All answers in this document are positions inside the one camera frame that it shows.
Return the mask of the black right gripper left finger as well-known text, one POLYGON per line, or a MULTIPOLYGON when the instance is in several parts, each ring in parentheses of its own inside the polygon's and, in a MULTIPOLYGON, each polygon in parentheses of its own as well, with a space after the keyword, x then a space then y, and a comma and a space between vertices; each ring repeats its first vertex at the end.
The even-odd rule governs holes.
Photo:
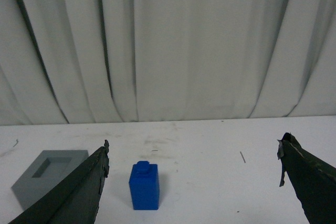
POLYGON ((94 223, 109 174, 109 142, 11 223, 94 223))

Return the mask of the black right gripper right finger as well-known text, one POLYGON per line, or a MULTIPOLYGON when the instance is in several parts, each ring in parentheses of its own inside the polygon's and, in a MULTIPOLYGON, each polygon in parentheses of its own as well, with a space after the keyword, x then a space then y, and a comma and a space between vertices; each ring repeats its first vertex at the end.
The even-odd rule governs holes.
POLYGON ((309 223, 335 223, 335 167, 304 150, 291 133, 278 142, 279 186, 288 175, 309 223))

